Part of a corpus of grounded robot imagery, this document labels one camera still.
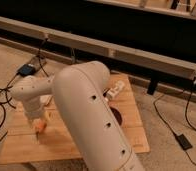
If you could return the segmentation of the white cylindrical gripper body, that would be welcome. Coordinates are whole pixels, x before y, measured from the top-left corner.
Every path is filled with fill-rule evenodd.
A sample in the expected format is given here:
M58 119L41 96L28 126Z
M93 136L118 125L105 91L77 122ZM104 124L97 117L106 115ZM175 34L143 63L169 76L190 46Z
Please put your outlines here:
M44 113L45 113L44 108L39 108L36 110L26 110L25 116L27 117L28 120L34 120L34 119L42 118L44 116Z

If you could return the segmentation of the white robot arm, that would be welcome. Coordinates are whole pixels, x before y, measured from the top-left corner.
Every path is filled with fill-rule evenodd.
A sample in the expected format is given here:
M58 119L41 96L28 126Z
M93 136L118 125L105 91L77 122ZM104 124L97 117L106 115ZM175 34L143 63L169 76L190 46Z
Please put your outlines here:
M27 76L11 89L28 119L44 113L52 95L59 114L90 171L145 171L104 98L110 71L99 61L69 65L57 74Z

